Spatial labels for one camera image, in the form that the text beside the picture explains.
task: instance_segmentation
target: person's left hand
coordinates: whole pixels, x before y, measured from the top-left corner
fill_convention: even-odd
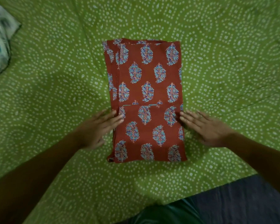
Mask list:
[[[106,115],[104,113],[105,110],[94,114],[73,131],[80,147],[93,150],[102,146],[105,142],[102,137],[123,122],[122,115],[114,117],[116,110]]]

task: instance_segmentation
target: folded garment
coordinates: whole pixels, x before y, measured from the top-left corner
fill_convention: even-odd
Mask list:
[[[20,25],[0,6],[0,73],[8,66],[10,59],[9,39],[11,39]]]
[[[183,108],[180,43],[123,38],[103,41],[103,49],[111,107],[124,114],[108,161],[186,160],[176,120]]]

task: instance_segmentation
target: gray floor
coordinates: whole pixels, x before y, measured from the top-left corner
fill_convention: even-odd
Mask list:
[[[280,194],[258,175],[191,198],[205,224],[280,224]]]

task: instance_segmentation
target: green bedsheet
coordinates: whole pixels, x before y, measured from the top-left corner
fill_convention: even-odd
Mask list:
[[[22,28],[0,75],[0,176],[110,107],[102,40],[180,41],[184,107],[280,150],[280,0],[0,0]],[[114,223],[254,174],[186,133],[187,162],[79,151],[26,223]]]

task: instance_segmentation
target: person's right arm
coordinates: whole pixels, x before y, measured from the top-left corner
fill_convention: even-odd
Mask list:
[[[180,120],[199,134],[199,141],[210,147],[227,147],[254,168],[280,192],[280,151],[257,143],[207,114],[186,111]]]

